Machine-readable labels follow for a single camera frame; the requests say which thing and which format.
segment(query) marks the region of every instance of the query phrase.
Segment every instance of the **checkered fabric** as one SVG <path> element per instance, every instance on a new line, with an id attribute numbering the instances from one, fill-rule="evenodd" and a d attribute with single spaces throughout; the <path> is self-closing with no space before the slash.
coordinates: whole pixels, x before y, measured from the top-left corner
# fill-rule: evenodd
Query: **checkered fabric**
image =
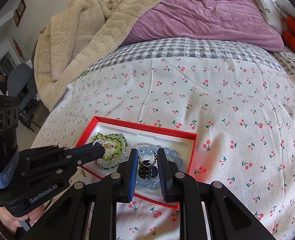
<path id="1" fill-rule="evenodd" d="M 193 40 L 180 37 L 144 41 L 119 47 L 115 52 L 92 65 L 83 75 L 119 63 L 163 57 L 245 60 L 284 72 L 280 64 L 266 50 L 256 45 L 236 41 Z"/>
<path id="2" fill-rule="evenodd" d="M 287 74 L 293 75 L 295 73 L 295 53 L 289 47 L 284 46 L 284 50 L 271 52 L 271 55 L 280 63 Z"/>

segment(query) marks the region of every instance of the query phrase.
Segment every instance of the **cherry print fabric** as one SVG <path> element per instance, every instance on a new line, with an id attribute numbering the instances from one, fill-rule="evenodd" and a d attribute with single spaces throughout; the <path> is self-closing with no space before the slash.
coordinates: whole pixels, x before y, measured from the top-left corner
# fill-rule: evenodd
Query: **cherry print fabric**
<path id="1" fill-rule="evenodd" d="M 151 58 L 68 86 L 33 147 L 74 147 L 93 116 L 198 133 L 191 174 L 223 182 L 277 240 L 295 235 L 295 74 L 232 59 Z M 97 181 L 79 168 L 71 183 Z M 117 239 L 179 239 L 179 210 L 118 204 Z"/>

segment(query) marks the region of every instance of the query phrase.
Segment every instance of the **human hand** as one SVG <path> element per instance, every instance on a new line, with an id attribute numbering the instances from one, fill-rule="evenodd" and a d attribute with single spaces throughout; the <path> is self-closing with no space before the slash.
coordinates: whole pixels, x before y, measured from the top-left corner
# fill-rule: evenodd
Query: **human hand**
<path id="1" fill-rule="evenodd" d="M 27 215 L 21 218 L 16 218 L 13 217 L 5 207 L 0 207 L 0 221 L 11 232 L 11 234 L 15 235 L 17 228 L 21 227 L 19 222 L 20 220 L 24 221 L 29 218 L 30 225 L 33 226 L 36 221 L 44 214 L 44 212 L 44 205 L 41 205 Z"/>

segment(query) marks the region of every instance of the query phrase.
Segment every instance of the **black shirt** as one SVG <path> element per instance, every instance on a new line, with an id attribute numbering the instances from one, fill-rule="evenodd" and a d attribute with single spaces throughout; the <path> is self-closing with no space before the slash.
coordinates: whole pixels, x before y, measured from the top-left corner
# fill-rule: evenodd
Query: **black shirt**
<path id="1" fill-rule="evenodd" d="M 7 79 L 9 76 L 5 76 L 5 82 L 0 82 L 0 90 L 3 93 L 3 95 L 6 95 L 7 92 Z"/>

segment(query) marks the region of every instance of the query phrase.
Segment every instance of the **silver screw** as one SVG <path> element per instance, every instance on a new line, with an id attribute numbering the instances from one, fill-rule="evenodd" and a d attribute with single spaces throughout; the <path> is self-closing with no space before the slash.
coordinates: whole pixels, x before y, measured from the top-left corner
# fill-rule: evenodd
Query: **silver screw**
<path id="1" fill-rule="evenodd" d="M 75 189 L 83 188 L 83 183 L 82 183 L 82 182 L 76 182 L 76 183 L 74 184 L 74 188 L 75 188 Z"/>
<path id="2" fill-rule="evenodd" d="M 183 172 L 177 172 L 175 173 L 175 177 L 178 179 L 183 179 L 185 177 L 185 174 Z"/>
<path id="3" fill-rule="evenodd" d="M 213 186 L 216 187 L 216 188 L 221 188 L 221 187 L 223 187 L 223 184 L 220 181 L 214 181 Z"/>
<path id="4" fill-rule="evenodd" d="M 121 177 L 121 174 L 119 174 L 118 172 L 114 172 L 111 174 L 112 179 L 118 179 L 119 177 Z"/>

